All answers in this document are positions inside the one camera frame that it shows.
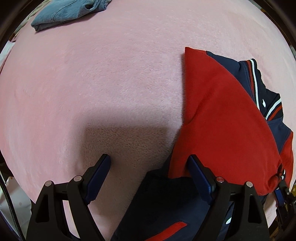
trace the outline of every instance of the blue denim jeans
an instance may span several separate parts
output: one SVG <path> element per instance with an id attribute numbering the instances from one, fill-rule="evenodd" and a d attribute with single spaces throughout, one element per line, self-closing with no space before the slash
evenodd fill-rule
<path id="1" fill-rule="evenodd" d="M 36 16 L 31 26 L 38 32 L 89 13 L 104 11 L 110 2 L 111 0 L 52 0 Z"/>

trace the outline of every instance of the pink blanket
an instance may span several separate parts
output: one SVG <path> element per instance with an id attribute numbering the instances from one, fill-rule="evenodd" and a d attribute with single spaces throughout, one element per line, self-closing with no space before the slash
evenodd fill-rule
<path id="1" fill-rule="evenodd" d="M 0 148 L 28 196 L 36 201 L 45 181 L 67 182 L 109 154 L 111 170 L 89 206 L 109 240 L 145 173 L 162 165 L 178 136 L 185 46 L 255 58 L 295 132 L 295 60 L 249 1 L 113 0 L 104 12 L 39 33 L 29 22 L 3 67 Z M 265 209 L 271 224 L 272 196 Z"/>

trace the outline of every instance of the silver screw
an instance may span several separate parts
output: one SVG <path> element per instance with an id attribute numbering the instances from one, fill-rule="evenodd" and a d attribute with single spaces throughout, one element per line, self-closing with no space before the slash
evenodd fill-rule
<path id="1" fill-rule="evenodd" d="M 223 177 L 217 177 L 216 180 L 219 183 L 223 183 L 225 181 Z"/>
<path id="2" fill-rule="evenodd" d="M 52 184 L 52 181 L 46 181 L 44 185 L 45 185 L 46 187 L 49 187 L 51 184 Z"/>
<path id="3" fill-rule="evenodd" d="M 74 177 L 75 182 L 79 182 L 79 181 L 81 181 L 81 179 L 82 179 L 82 176 L 75 176 Z"/>
<path id="4" fill-rule="evenodd" d="M 246 185 L 247 185 L 249 188 L 251 188 L 251 187 L 253 186 L 253 183 L 251 183 L 251 182 L 246 182 Z"/>

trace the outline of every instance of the fluffy pink surface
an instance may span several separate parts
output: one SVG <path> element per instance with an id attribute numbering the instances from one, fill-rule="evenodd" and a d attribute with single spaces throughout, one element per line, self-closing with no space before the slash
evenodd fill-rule
<path id="1" fill-rule="evenodd" d="M 109 240 L 145 173 L 163 164 L 178 136 L 185 46 L 255 58 L 266 86 L 281 94 L 285 124 L 296 129 L 295 60 L 250 2 L 113 0 L 104 12 L 39 33 L 29 22 L 4 65 L 0 148 L 28 196 L 36 201 L 45 181 L 67 182 L 109 154 L 111 170 L 89 206 Z M 272 197 L 265 209 L 270 224 Z"/>

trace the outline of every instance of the red and navy jacket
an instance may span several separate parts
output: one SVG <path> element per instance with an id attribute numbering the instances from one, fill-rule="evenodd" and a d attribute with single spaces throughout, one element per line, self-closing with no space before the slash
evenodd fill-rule
<path id="1" fill-rule="evenodd" d="M 254 59 L 235 61 L 185 48 L 184 122 L 172 154 L 143 179 L 111 241 L 191 241 L 209 205 L 186 169 L 196 154 L 215 176 L 251 181 L 262 204 L 293 172 L 293 132 L 280 95 L 266 89 Z M 218 240 L 223 240 L 233 202 Z"/>

